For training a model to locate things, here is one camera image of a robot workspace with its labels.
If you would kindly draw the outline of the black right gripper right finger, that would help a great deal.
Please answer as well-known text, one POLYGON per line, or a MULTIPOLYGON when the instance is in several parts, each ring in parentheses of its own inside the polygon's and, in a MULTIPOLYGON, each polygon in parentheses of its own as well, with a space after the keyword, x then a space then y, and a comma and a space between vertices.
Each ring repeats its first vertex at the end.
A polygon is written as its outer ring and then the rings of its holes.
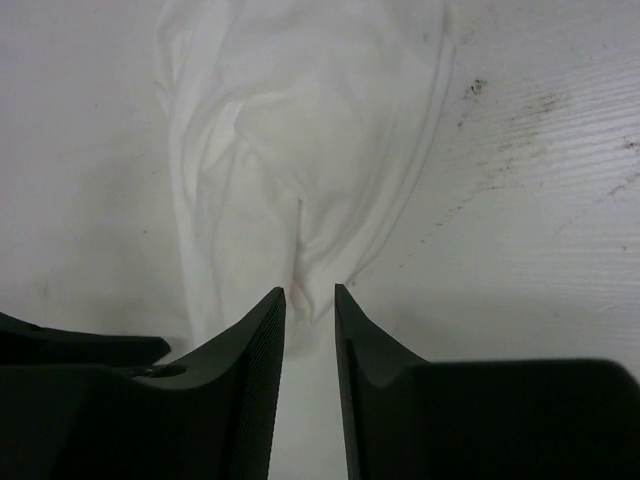
POLYGON ((604 359, 430 362, 337 285, 352 479, 635 479, 639 385, 604 359))

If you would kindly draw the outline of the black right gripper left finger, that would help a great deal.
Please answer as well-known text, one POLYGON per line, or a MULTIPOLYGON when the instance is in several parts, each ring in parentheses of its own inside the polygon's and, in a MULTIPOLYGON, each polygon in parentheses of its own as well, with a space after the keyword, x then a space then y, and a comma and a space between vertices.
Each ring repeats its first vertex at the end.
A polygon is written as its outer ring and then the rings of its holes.
POLYGON ((264 479, 284 350, 285 295, 166 362, 160 337, 1 318, 5 479, 264 479))

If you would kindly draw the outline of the white tank top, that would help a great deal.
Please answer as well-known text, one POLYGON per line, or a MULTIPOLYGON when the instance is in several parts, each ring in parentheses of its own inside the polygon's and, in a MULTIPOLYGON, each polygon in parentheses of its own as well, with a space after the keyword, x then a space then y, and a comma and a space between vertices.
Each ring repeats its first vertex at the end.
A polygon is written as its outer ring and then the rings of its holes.
POLYGON ((449 1, 169 1, 154 35, 194 342, 285 291, 269 475, 343 479, 334 288, 380 252, 432 145, 449 1))

